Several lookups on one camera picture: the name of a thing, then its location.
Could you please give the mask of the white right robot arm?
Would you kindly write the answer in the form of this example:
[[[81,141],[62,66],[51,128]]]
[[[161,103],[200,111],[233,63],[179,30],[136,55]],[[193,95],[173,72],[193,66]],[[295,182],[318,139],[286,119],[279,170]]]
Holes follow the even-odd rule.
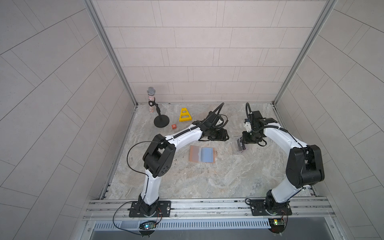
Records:
[[[304,187],[312,186],[325,179],[321,149],[308,145],[295,138],[273,118],[264,118],[259,111],[252,111],[246,103],[245,127],[240,138],[240,146],[257,144],[265,147],[265,138],[274,141],[287,155],[286,177],[272,190],[267,192],[263,203],[269,215],[286,214],[289,200]]]

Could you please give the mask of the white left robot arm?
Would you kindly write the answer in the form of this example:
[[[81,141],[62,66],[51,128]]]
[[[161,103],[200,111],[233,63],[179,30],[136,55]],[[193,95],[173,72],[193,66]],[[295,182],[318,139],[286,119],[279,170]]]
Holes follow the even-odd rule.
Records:
[[[224,129],[228,121],[224,121],[220,111],[224,103],[210,111],[202,121],[194,121],[186,129],[169,136],[156,135],[143,155],[146,169],[145,183],[139,195],[139,211],[151,216],[158,208],[159,188],[162,176],[171,168],[176,151],[195,141],[207,138],[208,141],[227,141],[229,135]]]

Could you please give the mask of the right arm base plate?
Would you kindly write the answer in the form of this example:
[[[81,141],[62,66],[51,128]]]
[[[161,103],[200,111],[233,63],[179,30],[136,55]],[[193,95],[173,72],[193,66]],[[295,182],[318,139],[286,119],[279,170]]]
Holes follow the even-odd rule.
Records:
[[[246,204],[250,206],[252,216],[282,216],[292,215],[289,202],[277,203],[274,199],[247,199]]]

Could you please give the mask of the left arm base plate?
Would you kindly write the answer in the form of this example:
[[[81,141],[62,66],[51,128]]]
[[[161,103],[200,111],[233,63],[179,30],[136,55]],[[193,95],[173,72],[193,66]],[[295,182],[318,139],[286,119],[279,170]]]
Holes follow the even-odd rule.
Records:
[[[130,218],[150,218],[150,217],[169,217],[171,211],[171,201],[156,201],[152,205],[147,205],[144,201],[134,201],[131,205]]]

